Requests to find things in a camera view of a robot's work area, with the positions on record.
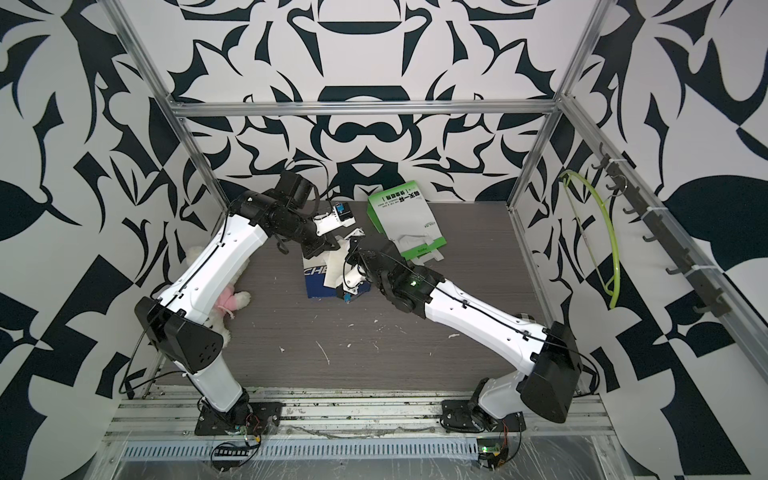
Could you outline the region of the blue paper bag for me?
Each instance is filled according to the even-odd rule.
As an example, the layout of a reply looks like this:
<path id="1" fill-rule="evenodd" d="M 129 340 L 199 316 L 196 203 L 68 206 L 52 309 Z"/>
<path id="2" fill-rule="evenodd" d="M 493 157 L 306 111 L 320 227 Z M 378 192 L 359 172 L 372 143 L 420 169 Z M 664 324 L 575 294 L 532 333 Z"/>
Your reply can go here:
<path id="1" fill-rule="evenodd" d="M 310 299 L 335 297 L 349 303 L 370 291 L 371 285 L 361 274 L 362 268 L 346 262 L 350 240 L 356 237 L 359 237 L 357 230 L 345 238 L 337 236 L 338 250 L 302 259 L 307 296 Z"/>

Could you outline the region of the white paper receipt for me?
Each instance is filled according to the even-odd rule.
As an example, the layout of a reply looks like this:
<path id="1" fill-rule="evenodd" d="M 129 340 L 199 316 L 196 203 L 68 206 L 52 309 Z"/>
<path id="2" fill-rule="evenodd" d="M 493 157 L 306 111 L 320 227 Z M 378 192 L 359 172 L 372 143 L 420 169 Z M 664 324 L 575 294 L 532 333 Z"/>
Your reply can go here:
<path id="1" fill-rule="evenodd" d="M 323 285 L 327 288 L 337 288 L 343 283 L 344 265 L 347 256 L 346 250 L 327 252 L 325 258 L 326 273 Z"/>

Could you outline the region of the green white tea bag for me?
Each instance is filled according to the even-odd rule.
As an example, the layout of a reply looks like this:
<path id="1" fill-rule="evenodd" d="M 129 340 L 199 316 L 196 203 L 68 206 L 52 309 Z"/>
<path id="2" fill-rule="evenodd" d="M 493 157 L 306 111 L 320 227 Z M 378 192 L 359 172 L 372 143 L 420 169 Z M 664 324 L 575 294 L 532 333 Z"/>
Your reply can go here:
<path id="1" fill-rule="evenodd" d="M 367 214 L 406 260 L 424 265 L 444 259 L 439 249 L 447 241 L 415 181 L 369 196 Z"/>

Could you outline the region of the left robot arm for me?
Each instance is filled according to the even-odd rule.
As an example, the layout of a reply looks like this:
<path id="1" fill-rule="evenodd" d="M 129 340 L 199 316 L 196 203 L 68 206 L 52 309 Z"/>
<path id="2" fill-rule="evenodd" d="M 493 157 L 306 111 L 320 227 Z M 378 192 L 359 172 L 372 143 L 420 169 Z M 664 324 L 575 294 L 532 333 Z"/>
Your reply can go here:
<path id="1" fill-rule="evenodd" d="M 305 213 L 316 186 L 285 171 L 263 193 L 247 190 L 230 203 L 223 223 L 191 266 L 158 298 L 142 298 L 135 314 L 150 343 L 188 375 L 208 407 L 244 423 L 249 400 L 223 357 L 224 337 L 206 326 L 215 303 L 251 255 L 274 238 L 300 245 L 305 258 L 335 251 L 334 230 L 354 224 L 345 202 Z"/>

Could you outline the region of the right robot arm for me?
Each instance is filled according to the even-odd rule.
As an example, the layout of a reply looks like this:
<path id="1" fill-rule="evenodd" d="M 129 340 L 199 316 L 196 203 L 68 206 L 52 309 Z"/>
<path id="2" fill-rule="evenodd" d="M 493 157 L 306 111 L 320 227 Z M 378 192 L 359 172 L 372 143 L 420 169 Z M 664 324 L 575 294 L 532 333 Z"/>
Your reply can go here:
<path id="1" fill-rule="evenodd" d="M 481 380 L 468 401 L 444 413 L 445 429 L 494 431 L 524 410 L 566 421 L 585 360 L 568 325 L 544 326 L 505 313 L 439 272 L 405 260 L 384 237 L 353 238 L 345 261 L 398 310 L 448 326 L 513 366 L 511 374 Z"/>

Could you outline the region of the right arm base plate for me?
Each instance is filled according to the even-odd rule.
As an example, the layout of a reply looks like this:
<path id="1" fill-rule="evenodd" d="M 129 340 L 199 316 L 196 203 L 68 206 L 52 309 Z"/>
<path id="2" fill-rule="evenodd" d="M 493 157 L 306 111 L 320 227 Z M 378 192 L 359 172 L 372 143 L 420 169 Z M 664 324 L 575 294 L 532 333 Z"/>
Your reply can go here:
<path id="1" fill-rule="evenodd" d="M 442 401 L 439 423 L 448 432 L 467 434 L 524 432 L 527 429 L 521 412 L 496 419 L 470 400 Z"/>

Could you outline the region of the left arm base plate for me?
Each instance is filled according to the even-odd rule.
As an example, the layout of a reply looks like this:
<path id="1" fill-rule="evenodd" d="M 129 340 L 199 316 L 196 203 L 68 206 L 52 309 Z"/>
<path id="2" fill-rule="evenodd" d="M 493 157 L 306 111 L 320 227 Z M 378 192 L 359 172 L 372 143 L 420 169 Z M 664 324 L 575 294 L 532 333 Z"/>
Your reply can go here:
<path id="1" fill-rule="evenodd" d="M 205 398 L 198 401 L 195 436 L 259 436 L 277 428 L 281 422 L 281 402 L 239 400 L 231 410 L 219 412 Z"/>

